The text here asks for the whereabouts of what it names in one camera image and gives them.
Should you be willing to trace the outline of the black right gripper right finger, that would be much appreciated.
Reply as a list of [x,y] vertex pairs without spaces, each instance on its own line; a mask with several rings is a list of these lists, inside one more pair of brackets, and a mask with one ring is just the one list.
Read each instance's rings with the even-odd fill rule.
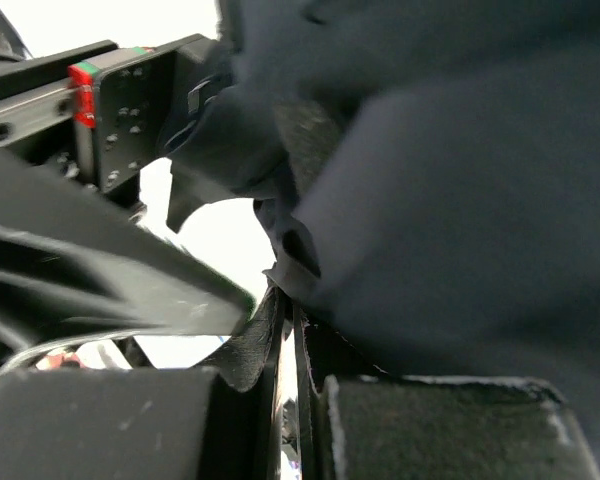
[[516,377],[393,378],[293,312],[307,479],[597,479],[570,408]]

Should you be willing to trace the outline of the black bra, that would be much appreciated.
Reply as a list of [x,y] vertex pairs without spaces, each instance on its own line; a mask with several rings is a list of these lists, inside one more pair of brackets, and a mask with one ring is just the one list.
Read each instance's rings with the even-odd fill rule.
[[224,1],[173,164],[382,369],[534,376],[600,465],[600,1]]

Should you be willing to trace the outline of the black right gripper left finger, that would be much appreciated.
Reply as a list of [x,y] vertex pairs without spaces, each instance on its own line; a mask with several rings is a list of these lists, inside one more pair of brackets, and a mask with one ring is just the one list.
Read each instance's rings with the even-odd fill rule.
[[0,368],[0,479],[276,479],[285,297],[187,369]]

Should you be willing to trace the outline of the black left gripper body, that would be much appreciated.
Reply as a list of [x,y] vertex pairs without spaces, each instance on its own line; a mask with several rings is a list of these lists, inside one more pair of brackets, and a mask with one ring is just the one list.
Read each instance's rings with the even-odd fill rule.
[[221,45],[101,41],[37,59],[0,48],[0,149],[104,195],[136,195],[168,119],[190,126],[230,83]]

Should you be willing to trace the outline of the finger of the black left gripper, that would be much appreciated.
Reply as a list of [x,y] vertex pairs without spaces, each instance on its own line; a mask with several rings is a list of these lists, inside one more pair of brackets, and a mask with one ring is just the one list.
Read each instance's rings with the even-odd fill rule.
[[237,198],[255,180],[254,172],[237,158],[194,154],[168,158],[172,183],[166,224],[175,233],[201,207]]
[[0,151],[0,309],[66,333],[227,335],[254,307],[100,196]]

